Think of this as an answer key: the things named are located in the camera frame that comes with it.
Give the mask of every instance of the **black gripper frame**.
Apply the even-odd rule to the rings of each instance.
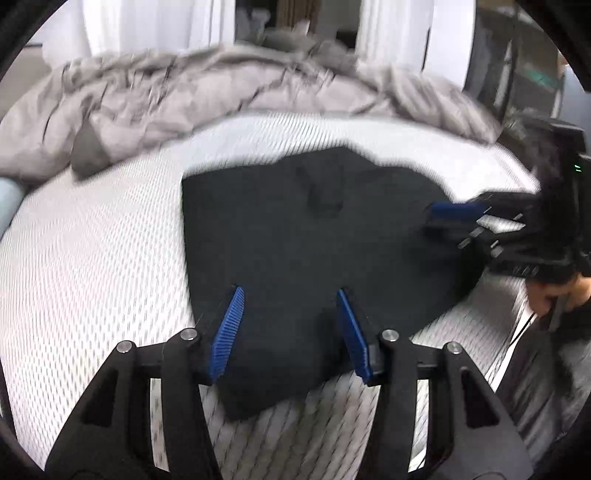
[[[379,335],[384,370],[374,423],[357,480],[526,480],[523,441],[486,379],[455,342],[442,349]],[[408,472],[417,380],[429,380],[424,466]]]
[[[222,480],[195,374],[200,336],[166,343],[121,342],[107,357],[62,428],[46,463],[55,480]],[[162,380],[164,440],[170,473],[154,466],[150,379]]]

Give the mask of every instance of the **metal screw head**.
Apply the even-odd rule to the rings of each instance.
[[[119,353],[127,353],[131,350],[133,344],[129,340],[123,340],[117,344],[117,351]]]
[[[464,351],[464,349],[462,348],[462,346],[457,343],[457,342],[449,342],[447,344],[447,349],[453,353],[454,355],[457,355],[459,353],[462,353]]]
[[[183,340],[193,340],[197,336],[197,330],[194,328],[185,328],[181,332],[181,338]]]
[[[382,332],[382,338],[387,342],[395,342],[400,338],[400,335],[396,330],[384,330]]]

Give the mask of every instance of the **mesh mattress cover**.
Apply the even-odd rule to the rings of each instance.
[[[184,262],[182,177],[337,145],[380,165],[413,168],[459,201],[483,190],[537,188],[499,146],[403,121],[278,113],[224,120],[87,181],[63,172],[27,196],[0,243],[0,359],[18,440],[39,465],[120,340],[138,346],[163,342],[194,324]],[[524,298],[522,282],[485,274],[466,300],[413,341],[460,342],[490,381],[523,314]],[[378,391],[347,374],[305,400],[231,423],[215,387],[202,387],[223,477],[354,478]],[[427,383],[421,382],[415,467],[424,455],[427,397]],[[166,468],[158,381],[152,381],[151,416],[154,462]]]

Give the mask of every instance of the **light blue object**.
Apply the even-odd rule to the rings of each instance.
[[[18,182],[0,177],[0,239],[21,206],[25,194],[25,188]]]

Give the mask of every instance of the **black device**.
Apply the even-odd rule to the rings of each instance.
[[[523,116],[552,145],[536,194],[485,192],[466,203],[438,202],[427,212],[432,235],[477,249],[498,274],[563,284],[575,273],[591,277],[591,157],[584,130],[555,119]],[[511,220],[520,229],[495,233],[484,215]]]

